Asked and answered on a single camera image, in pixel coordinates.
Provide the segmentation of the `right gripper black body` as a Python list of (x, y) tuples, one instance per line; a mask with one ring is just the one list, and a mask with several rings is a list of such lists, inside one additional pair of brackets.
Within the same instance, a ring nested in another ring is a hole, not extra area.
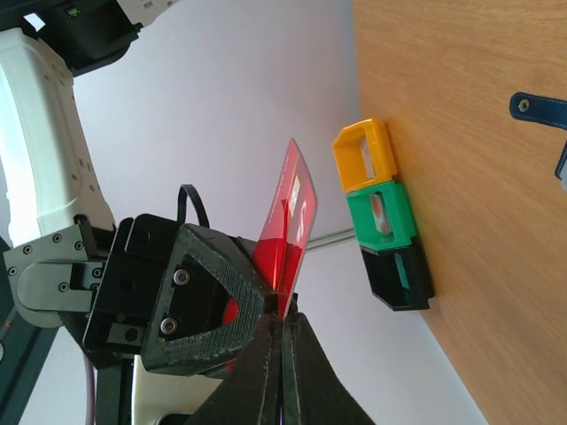
[(4, 253), (14, 304), (28, 323), (66, 328), (95, 367), (140, 353), (177, 223), (154, 215), (103, 230), (72, 226)]

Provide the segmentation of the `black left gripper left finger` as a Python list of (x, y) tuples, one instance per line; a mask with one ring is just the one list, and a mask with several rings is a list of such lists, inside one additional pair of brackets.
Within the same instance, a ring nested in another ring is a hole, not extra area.
[(281, 419), (282, 321), (264, 315), (228, 377), (189, 424), (278, 424)]

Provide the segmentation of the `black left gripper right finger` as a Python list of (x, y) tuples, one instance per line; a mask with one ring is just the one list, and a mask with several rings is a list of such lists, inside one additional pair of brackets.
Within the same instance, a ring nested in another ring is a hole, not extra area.
[(281, 354), (284, 424), (373, 422), (338, 379), (305, 314), (288, 314)]

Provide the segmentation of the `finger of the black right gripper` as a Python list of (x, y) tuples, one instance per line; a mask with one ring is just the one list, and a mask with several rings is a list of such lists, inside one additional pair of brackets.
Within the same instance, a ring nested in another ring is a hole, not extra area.
[(141, 361), (154, 374), (206, 374), (251, 341), (277, 296), (241, 239), (186, 224), (178, 229), (144, 338)]

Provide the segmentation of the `red credit card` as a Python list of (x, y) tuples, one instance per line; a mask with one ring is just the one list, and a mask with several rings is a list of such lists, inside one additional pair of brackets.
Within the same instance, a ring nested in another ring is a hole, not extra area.
[(256, 244), (242, 237), (231, 241), (248, 256), (273, 298), (271, 316), (282, 326), (304, 259), (318, 207), (313, 179), (295, 139), (288, 143), (276, 192)]

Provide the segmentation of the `blue leather card holder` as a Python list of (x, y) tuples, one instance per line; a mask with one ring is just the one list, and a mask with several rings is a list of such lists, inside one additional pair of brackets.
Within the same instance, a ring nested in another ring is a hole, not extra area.
[(515, 120), (566, 130), (566, 100), (517, 92), (510, 97), (509, 113)]

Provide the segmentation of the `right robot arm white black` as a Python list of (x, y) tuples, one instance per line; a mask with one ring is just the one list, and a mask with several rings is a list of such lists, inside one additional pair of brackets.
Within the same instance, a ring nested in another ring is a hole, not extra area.
[(275, 294), (239, 240), (212, 230), (196, 188), (174, 219), (117, 222), (74, 99), (74, 78), (121, 58), (169, 1), (4, 1), (1, 161), (12, 220), (5, 256), (17, 311), (75, 324), (88, 352), (137, 354), (168, 375), (234, 364), (268, 371)]

